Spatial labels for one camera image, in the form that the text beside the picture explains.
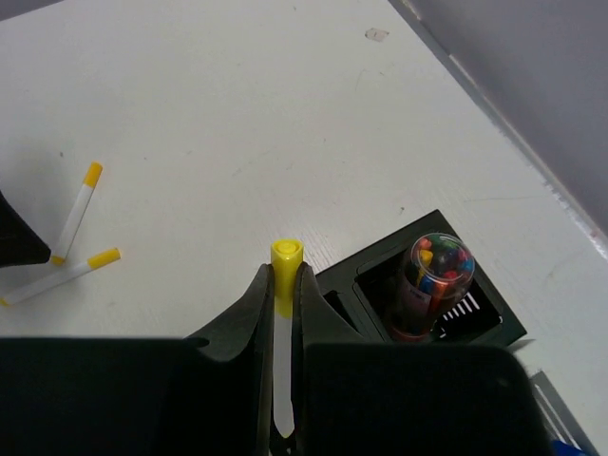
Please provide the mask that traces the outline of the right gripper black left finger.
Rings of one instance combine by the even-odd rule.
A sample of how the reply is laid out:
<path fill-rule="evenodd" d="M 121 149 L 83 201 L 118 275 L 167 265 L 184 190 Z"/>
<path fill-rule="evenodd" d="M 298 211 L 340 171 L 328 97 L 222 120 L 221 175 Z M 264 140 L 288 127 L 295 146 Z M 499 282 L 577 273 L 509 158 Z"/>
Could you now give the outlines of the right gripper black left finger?
<path fill-rule="evenodd" d="M 264 455 L 274 272 L 184 338 L 5 338 L 5 455 Z"/>

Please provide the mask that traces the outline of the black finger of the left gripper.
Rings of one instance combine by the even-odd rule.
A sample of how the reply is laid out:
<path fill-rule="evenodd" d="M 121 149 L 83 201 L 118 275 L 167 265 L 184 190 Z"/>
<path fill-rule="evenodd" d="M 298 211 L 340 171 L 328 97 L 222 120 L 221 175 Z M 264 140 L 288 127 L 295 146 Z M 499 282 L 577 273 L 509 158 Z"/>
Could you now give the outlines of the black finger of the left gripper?
<path fill-rule="evenodd" d="M 24 266 L 47 263 L 48 245 L 28 226 L 0 195 L 0 266 Z"/>

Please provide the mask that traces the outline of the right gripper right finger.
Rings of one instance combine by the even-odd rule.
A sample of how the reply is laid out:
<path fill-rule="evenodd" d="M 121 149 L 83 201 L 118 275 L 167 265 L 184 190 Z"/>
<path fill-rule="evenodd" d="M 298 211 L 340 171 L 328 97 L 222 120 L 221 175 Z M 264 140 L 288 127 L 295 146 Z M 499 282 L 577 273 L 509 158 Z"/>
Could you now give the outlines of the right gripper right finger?
<path fill-rule="evenodd" d="M 302 455 L 543 455 L 523 367 L 482 345 L 373 343 L 298 268 L 292 404 Z"/>

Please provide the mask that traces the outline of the yellow cap marker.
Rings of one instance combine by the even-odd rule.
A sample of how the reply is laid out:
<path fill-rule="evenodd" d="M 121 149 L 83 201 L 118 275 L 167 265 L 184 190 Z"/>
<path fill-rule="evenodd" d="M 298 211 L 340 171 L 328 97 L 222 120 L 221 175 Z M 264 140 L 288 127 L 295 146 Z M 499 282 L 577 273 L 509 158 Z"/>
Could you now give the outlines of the yellow cap marker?
<path fill-rule="evenodd" d="M 120 260 L 121 252 L 117 248 L 101 252 L 96 256 L 88 258 L 86 261 L 67 267 L 64 270 L 44 276 L 38 280 L 24 285 L 1 297 L 2 306 L 11 306 L 34 296 L 63 285 L 75 278 L 89 274 L 103 268 L 115 261 Z"/>
<path fill-rule="evenodd" d="M 52 249 L 50 262 L 56 266 L 63 265 L 70 252 L 76 234 L 84 218 L 87 206 L 103 172 L 103 166 L 93 162 L 87 169 L 82 186 L 66 219 L 55 247 Z"/>
<path fill-rule="evenodd" d="M 296 273 L 303 257 L 304 246 L 297 239 L 279 239 L 271 245 L 275 275 L 273 420 L 279 436 L 284 438 L 295 428 L 291 402 L 292 322 Z"/>

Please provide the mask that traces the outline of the pink tube of crayons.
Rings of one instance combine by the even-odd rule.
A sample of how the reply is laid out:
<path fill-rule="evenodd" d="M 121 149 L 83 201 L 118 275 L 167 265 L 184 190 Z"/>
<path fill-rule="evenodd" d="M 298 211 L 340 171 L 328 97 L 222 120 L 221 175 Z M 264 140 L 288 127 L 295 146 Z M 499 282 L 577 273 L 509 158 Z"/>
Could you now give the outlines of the pink tube of crayons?
<path fill-rule="evenodd" d="M 432 232 L 418 237 L 402 255 L 396 275 L 396 297 L 384 323 L 398 342 L 419 342 L 436 321 L 468 292 L 476 260 L 458 237 Z"/>

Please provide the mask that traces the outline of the blue cap spray bottle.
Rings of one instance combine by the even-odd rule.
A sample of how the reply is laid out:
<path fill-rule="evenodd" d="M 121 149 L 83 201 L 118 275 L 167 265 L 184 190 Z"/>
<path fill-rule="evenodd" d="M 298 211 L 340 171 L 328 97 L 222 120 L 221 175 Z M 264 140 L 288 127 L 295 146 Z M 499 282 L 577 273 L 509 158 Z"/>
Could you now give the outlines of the blue cap spray bottle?
<path fill-rule="evenodd" d="M 566 444 L 560 440 L 552 441 L 551 447 L 555 456 L 587 456 L 580 448 Z"/>

